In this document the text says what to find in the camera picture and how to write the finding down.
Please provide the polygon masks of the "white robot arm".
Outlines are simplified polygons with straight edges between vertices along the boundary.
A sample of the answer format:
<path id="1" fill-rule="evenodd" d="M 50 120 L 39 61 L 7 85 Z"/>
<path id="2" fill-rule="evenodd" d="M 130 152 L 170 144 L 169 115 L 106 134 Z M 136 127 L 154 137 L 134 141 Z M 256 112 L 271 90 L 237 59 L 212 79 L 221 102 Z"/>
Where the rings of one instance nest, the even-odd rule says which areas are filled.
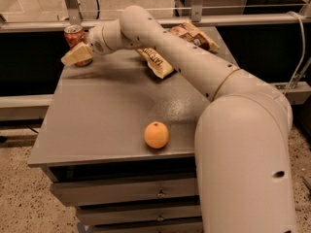
<path id="1" fill-rule="evenodd" d="M 291 105 L 273 85 L 165 30 L 145 9 L 89 30 L 62 62 L 152 48 L 209 101 L 194 140 L 205 233 L 297 233 Z"/>

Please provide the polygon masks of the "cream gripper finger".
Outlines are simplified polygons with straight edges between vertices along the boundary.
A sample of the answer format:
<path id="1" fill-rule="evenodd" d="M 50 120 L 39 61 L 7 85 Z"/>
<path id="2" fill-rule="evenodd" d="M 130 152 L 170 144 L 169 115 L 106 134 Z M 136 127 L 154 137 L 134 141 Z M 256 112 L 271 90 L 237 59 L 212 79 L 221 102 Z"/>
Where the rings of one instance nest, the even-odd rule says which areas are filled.
<path id="1" fill-rule="evenodd" d="M 86 66 L 92 61 L 92 58 L 90 45 L 80 42 L 61 58 L 61 62 L 65 65 Z"/>

